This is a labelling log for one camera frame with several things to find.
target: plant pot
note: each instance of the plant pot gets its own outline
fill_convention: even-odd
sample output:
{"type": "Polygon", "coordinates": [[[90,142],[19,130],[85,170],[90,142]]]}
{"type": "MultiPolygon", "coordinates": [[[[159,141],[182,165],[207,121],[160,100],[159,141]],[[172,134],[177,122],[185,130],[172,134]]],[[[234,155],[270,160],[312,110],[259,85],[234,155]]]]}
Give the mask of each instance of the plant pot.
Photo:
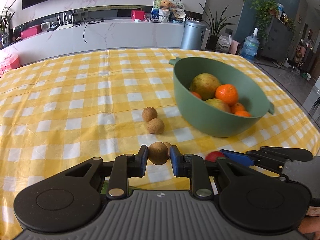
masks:
{"type": "Polygon", "coordinates": [[[4,34],[0,34],[1,37],[1,43],[3,45],[3,47],[7,47],[10,44],[10,40],[9,40],[9,34],[8,33],[4,33],[4,34]]]}
{"type": "Polygon", "coordinates": [[[207,49],[215,51],[219,37],[210,35],[207,42],[207,49]]]}

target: red apple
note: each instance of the red apple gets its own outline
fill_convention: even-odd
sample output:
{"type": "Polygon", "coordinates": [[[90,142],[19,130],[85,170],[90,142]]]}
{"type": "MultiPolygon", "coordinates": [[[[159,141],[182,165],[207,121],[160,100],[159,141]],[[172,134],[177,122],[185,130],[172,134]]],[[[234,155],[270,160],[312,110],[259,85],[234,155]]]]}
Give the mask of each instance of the red apple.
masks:
{"type": "Polygon", "coordinates": [[[205,160],[210,162],[215,162],[216,158],[218,157],[225,157],[225,156],[222,152],[211,152],[206,156],[205,160]]]}

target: bottle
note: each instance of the bottle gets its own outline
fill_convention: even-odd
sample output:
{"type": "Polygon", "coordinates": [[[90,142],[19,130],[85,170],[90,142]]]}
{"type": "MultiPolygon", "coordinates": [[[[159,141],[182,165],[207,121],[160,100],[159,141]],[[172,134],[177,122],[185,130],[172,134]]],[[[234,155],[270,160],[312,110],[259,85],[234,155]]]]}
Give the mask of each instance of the bottle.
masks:
{"type": "Polygon", "coordinates": [[[258,48],[260,45],[260,42],[257,38],[257,34],[258,34],[258,28],[255,28],[253,35],[245,38],[244,45],[243,45],[241,52],[240,52],[240,54],[244,58],[253,60],[254,56],[257,55],[258,48]]]}
{"type": "Polygon", "coordinates": [[[284,22],[285,12],[282,12],[282,15],[280,17],[280,21],[284,22]]]}

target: table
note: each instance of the table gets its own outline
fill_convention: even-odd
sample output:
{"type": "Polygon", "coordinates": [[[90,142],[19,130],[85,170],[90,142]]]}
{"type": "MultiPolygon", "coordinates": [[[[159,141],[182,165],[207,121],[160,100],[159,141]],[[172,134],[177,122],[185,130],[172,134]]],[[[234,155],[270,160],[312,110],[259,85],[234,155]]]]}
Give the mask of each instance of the table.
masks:
{"type": "MultiPolygon", "coordinates": [[[[319,152],[319,132],[298,106],[264,73],[240,56],[179,49],[124,49],[59,57],[7,72],[0,79],[0,239],[21,228],[13,200],[22,189],[94,156],[111,161],[156,141],[177,145],[182,154],[205,157],[217,149],[245,152],[260,146],[300,147],[319,152]],[[175,57],[208,57],[250,76],[275,105],[245,132],[214,138],[191,127],[176,106],[175,57]],[[165,123],[148,134],[141,114],[157,109],[165,123]]],[[[188,188],[174,179],[170,162],[148,161],[142,188],[188,188]]]]}

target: mandarin orange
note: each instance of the mandarin orange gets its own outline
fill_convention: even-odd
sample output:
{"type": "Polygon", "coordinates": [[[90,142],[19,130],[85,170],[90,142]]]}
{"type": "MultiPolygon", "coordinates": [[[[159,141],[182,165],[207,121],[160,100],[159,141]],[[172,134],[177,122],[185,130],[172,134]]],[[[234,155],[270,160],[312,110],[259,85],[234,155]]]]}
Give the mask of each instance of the mandarin orange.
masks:
{"type": "Polygon", "coordinates": [[[244,116],[244,117],[251,117],[251,114],[247,111],[238,111],[238,112],[235,112],[235,115],[244,116]]]}
{"type": "Polygon", "coordinates": [[[231,84],[219,86],[216,90],[215,96],[217,99],[226,102],[228,106],[233,106],[239,99],[236,87],[231,84]]]}
{"type": "Polygon", "coordinates": [[[245,111],[245,108],[241,103],[238,102],[230,107],[230,111],[231,111],[231,113],[234,114],[235,112],[238,112],[238,111],[245,111]]]}
{"type": "Polygon", "coordinates": [[[195,97],[197,97],[197,98],[202,100],[201,95],[199,95],[197,92],[191,92],[191,94],[193,94],[195,97]]]}

